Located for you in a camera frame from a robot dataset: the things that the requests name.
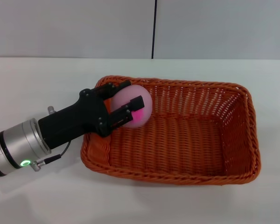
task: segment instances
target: white wall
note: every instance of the white wall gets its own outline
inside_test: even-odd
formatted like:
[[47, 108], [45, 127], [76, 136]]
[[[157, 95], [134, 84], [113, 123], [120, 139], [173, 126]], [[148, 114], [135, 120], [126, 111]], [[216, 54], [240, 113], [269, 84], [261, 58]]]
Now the white wall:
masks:
[[0, 0], [0, 56], [150, 58], [154, 0]]
[[280, 0], [158, 0], [155, 58], [280, 59]]

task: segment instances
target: basket rim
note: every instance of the basket rim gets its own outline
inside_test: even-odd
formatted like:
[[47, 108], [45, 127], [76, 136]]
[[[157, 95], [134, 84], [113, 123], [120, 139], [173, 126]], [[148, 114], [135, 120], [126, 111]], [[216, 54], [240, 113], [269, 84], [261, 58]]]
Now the basket rim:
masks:
[[[248, 135], [248, 143], [249, 143], [249, 151], [251, 153], [251, 167], [250, 169], [240, 175], [224, 175], [224, 176], [204, 176], [204, 175], [189, 175], [189, 174], [173, 174], [173, 173], [158, 173], [158, 172], [149, 172], [149, 171], [137, 171], [133, 169], [126, 169], [126, 168], [118, 168], [113, 166], [107, 166], [99, 163], [95, 163], [91, 160], [83, 160], [83, 163], [86, 167], [96, 172], [108, 174], [108, 175], [115, 175], [115, 176], [132, 176], [131, 179], [137, 179], [137, 177], [147, 176], [153, 177], [157, 180], [163, 179], [164, 182], [166, 180], [175, 180], [177, 182], [180, 181], [192, 181], [198, 182], [200, 184], [207, 184], [211, 182], [214, 184], [214, 181], [217, 181], [215, 184], [226, 184], [226, 182], [230, 182], [231, 184], [235, 183], [248, 183], [253, 181], [260, 173], [261, 170], [261, 162], [260, 162], [260, 152], [259, 152], [259, 144], [257, 140], [257, 130], [256, 130], [256, 116], [255, 110], [252, 104], [252, 97], [249, 91], [235, 83], [224, 83], [224, 82], [201, 82], [201, 81], [183, 81], [183, 80], [168, 80], [168, 79], [159, 79], [159, 78], [133, 78], [133, 77], [125, 77], [125, 76], [106, 76], [101, 78], [96, 86], [104, 84], [106, 82], [114, 82], [116, 80], [124, 81], [124, 80], [131, 80], [132, 83], [134, 82], [143, 82], [143, 84], [148, 86], [160, 86], [160, 82], [162, 86], [170, 86], [170, 84], [179, 84], [180, 87], [188, 87], [189, 85], [195, 86], [195, 88], [225, 88], [228, 90], [232, 90], [235, 93], [239, 93], [240, 95], [244, 96], [245, 99], [245, 115], [246, 115], [246, 130]], [[91, 134], [87, 134], [84, 136], [83, 146], [81, 149], [81, 158], [87, 158], [85, 150], [89, 146], [89, 138]]]

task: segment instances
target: metal cylinder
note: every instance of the metal cylinder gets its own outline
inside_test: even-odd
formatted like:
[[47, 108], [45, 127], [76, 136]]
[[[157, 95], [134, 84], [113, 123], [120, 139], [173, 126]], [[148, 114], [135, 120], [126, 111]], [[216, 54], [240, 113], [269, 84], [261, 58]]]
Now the metal cylinder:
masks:
[[29, 165], [51, 153], [35, 119], [0, 133], [0, 176]]

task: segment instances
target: white object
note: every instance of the white object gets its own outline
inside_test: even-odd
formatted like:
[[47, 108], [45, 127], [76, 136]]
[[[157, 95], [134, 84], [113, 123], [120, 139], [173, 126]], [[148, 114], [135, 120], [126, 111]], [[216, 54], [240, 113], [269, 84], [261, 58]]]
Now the white object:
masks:
[[0, 178], [0, 224], [280, 224], [280, 61], [0, 58], [0, 131], [46, 116], [49, 105], [71, 105], [80, 90], [114, 74], [245, 86], [257, 114], [258, 178], [222, 187], [114, 178], [83, 165], [81, 137], [40, 172]]

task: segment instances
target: wicker basket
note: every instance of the wicker basket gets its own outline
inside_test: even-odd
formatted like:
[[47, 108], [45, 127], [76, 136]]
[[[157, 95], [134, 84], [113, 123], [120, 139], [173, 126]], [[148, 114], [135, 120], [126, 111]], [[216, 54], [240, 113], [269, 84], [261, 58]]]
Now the wicker basket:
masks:
[[153, 99], [150, 120], [101, 138], [87, 134], [81, 150], [93, 171], [133, 180], [187, 185], [243, 184], [260, 172], [255, 110], [237, 84], [108, 76], [131, 80]]

